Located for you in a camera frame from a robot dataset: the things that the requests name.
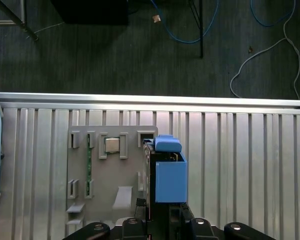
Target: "blue cable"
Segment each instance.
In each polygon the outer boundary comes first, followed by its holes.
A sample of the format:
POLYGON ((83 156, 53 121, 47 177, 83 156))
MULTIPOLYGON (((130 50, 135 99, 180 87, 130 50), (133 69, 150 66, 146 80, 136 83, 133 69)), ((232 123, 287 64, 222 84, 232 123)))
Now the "blue cable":
POLYGON ((292 10, 291 10, 289 13, 287 13, 287 14, 284 15, 283 17, 279 18, 279 20, 277 20, 275 23, 273 23, 273 24, 266 24, 266 23, 261 22, 261 21, 257 18, 256 14, 255 14, 255 11, 254 11, 254 7, 253 7, 253 0, 250 0, 250 9, 251 9, 251 12, 252 12, 252 15, 253 15, 254 19, 255 19, 260 25, 264 26, 265 28, 273 27, 274 25, 280 23, 281 21, 283 21, 284 19, 286 19, 287 17, 289 17, 289 16, 291 15, 291 13, 292 13, 292 10))
MULTIPOLYGON (((162 14, 161 10, 159 9, 159 7, 156 5, 155 1, 154 0, 150 0, 150 1, 152 2, 153 6, 157 10, 157 12, 158 12, 158 14, 161 18, 161 22, 163 23, 163 26, 164 26, 165 30, 167 31, 167 33, 170 35, 171 38, 173 38, 175 41, 177 41, 179 43, 183 43, 183 44, 195 44, 195 43, 198 43, 200 41, 200 38, 197 39, 197 40, 194 40, 194 41, 184 41, 184 40, 181 40, 181 39, 177 38, 176 36, 174 36, 173 33, 170 32, 169 28, 167 27, 166 22, 163 18, 163 14, 162 14)), ((216 0, 216 7, 215 7, 215 11, 214 11, 212 20, 211 20, 208 28, 206 29, 206 31, 203 33, 202 37, 204 37, 209 32, 209 30, 210 30, 210 28, 211 28, 211 26, 214 23, 214 20, 216 18, 218 9, 219 9, 219 0, 216 0)))

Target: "blue box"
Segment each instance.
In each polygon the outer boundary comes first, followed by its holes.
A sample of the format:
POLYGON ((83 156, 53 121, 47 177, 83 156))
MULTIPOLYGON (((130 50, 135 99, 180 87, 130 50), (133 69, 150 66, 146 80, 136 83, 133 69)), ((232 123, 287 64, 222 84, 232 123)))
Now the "blue box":
POLYGON ((155 165, 155 202, 185 203, 188 195, 188 163, 181 153, 179 161, 158 161, 155 165))

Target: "blue lid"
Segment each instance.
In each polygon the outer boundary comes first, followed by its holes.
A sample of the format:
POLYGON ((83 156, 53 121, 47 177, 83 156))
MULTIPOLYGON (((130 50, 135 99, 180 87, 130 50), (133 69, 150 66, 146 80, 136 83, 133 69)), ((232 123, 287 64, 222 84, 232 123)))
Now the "blue lid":
POLYGON ((159 135, 154 139, 156 152, 181 153, 182 146, 179 139, 172 135, 159 135))

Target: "white cable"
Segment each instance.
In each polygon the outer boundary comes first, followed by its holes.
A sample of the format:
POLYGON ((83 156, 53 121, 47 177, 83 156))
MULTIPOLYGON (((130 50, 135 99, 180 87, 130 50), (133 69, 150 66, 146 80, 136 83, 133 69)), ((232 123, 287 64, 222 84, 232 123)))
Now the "white cable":
POLYGON ((230 90, 231 90, 231 92, 233 93, 233 95, 235 95, 237 98, 242 98, 242 97, 235 93, 235 91, 234 91, 233 88, 232 88, 232 83, 233 83, 233 81, 240 75, 243 66, 244 66, 248 61, 250 61, 251 59, 253 59, 254 57, 256 57, 256 56, 258 56, 258 55, 260 55, 260 54, 263 54, 263 53, 269 51, 270 49, 274 48, 277 44, 279 44, 280 42, 282 42, 283 40, 287 40, 288 43, 290 43, 291 46, 294 48, 294 51, 295 51, 295 53, 296 53, 297 56, 298 56, 298 71, 297 71, 296 77, 295 77, 295 79, 294 79, 294 81, 293 81, 293 88, 294 88, 294 92, 295 92, 297 98, 300 100, 300 96, 299 96, 298 91, 297 91, 297 88, 296 88, 296 82, 297 82, 297 80, 298 80, 298 78, 299 78, 299 75, 300 75, 300 52, 299 52, 299 50, 297 49, 297 47, 295 46, 295 44, 291 41, 290 38, 288 38, 288 36, 287 36, 287 34, 286 34, 286 25, 287 25, 287 23, 290 21, 290 19, 292 18, 293 14, 295 13, 295 10, 296 10, 296 2, 297 2, 296 0, 293 0, 293 9, 292 9, 291 15, 290 15, 290 17, 287 19, 287 21, 285 21, 285 23, 284 23, 284 25, 283 25, 283 34, 284 34, 284 38, 282 38, 281 40, 277 41, 277 42, 276 42, 274 45, 272 45, 271 47, 268 47, 267 49, 262 50, 262 51, 260 51, 260 52, 257 52, 256 54, 254 54, 253 56, 251 56, 251 57, 249 57, 247 60, 245 60, 244 63, 240 66, 238 73, 231 79, 231 81, 230 81, 230 90))
POLYGON ((65 23, 65 22, 63 21, 63 22, 60 22, 60 23, 55 24, 55 25, 47 26, 47 27, 42 28, 42 29, 40 29, 40 30, 38 30, 38 31, 35 31, 34 33, 37 34, 37 33, 41 32, 41 31, 43 31, 43 30, 50 29, 50 28, 53 28, 53 27, 56 27, 56 26, 60 26, 61 24, 64 24, 64 23, 65 23))

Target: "small debris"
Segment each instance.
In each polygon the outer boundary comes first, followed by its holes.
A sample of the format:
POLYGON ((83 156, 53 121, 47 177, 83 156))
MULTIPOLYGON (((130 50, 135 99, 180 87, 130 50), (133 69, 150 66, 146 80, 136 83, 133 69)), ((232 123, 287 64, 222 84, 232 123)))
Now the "small debris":
POLYGON ((152 17, 154 23, 158 23, 158 22, 161 22, 161 19, 160 19, 160 16, 159 15, 155 15, 152 17))

